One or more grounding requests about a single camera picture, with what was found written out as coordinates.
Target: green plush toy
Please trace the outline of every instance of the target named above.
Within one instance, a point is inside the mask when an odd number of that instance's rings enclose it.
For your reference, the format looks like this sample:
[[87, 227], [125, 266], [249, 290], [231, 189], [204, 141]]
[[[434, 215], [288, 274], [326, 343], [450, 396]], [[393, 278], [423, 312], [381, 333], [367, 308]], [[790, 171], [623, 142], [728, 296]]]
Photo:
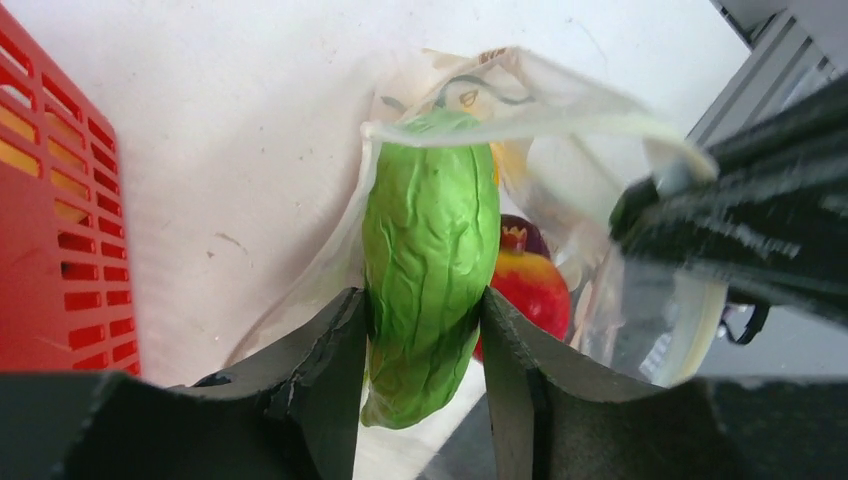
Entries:
[[[411, 132], [469, 129], [434, 110]], [[477, 303], [498, 254], [500, 203], [489, 145], [384, 144], [362, 239], [373, 324], [361, 421], [401, 429], [453, 398], [479, 335]]]

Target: red fruit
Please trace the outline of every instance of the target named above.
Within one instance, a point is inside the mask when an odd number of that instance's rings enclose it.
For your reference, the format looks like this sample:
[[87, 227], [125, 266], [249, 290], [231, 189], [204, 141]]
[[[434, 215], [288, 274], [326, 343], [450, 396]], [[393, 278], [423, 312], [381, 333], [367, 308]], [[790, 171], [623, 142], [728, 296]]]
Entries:
[[[542, 255], [524, 251], [526, 230], [501, 229], [501, 247], [492, 287], [534, 325], [557, 338], [565, 338], [571, 314], [571, 295], [553, 263]], [[483, 361], [483, 340], [474, 358]]]

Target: table surface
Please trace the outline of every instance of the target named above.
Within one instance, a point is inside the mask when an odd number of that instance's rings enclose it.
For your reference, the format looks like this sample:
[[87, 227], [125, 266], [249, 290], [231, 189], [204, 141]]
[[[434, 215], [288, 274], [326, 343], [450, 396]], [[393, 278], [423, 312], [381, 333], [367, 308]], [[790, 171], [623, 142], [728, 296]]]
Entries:
[[[4, 1], [118, 132], [144, 376], [162, 385], [220, 368], [332, 231], [380, 52], [521, 45], [681, 135], [748, 55], [706, 0], [249, 4]], [[357, 476], [414, 477], [484, 389], [473, 365], [422, 425], [363, 432]]]

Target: clear plastic bag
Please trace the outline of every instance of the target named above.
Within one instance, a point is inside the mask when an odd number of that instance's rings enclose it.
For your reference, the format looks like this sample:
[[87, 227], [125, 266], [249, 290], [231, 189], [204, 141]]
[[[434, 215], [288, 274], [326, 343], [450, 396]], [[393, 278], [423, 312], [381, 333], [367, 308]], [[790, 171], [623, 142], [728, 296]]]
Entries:
[[[230, 361], [301, 324], [342, 288], [362, 284], [362, 215], [380, 147], [388, 142], [413, 147], [490, 144], [502, 210], [516, 210], [539, 227], [572, 293], [566, 343], [602, 364], [614, 364], [616, 332], [626, 320], [625, 267], [607, 237], [610, 212], [625, 186], [647, 172], [663, 194], [691, 182], [712, 181], [717, 172], [713, 161], [636, 101], [520, 48], [472, 59], [424, 51], [399, 63], [378, 86], [371, 121], [362, 126], [358, 183], [338, 227]], [[434, 108], [465, 111], [481, 123], [440, 135], [398, 127]], [[696, 284], [686, 288], [706, 288], [703, 282], [691, 282]], [[717, 288], [704, 301], [723, 303]], [[666, 330], [674, 324], [669, 321]]]

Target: green object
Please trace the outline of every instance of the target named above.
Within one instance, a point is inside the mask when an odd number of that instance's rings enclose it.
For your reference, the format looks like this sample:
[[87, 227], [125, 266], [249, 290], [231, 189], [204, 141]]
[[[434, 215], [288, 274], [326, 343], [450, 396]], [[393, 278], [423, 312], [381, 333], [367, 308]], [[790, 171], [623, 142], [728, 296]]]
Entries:
[[[438, 133], [477, 124], [440, 109], [404, 128]], [[383, 145], [362, 224], [373, 319], [364, 425], [412, 426], [456, 393], [498, 255], [494, 176], [489, 145]]]

